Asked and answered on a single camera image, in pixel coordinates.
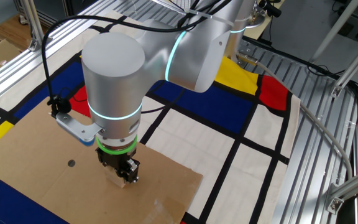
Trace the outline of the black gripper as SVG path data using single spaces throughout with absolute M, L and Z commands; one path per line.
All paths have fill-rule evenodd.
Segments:
M 136 183 L 139 179 L 138 171 L 140 162 L 133 159 L 136 150 L 126 152 L 119 155 L 108 154 L 101 148 L 96 149 L 98 160 L 102 163 L 104 171 L 107 173 L 115 173 L 115 169 L 123 170 L 124 180 L 126 183 Z

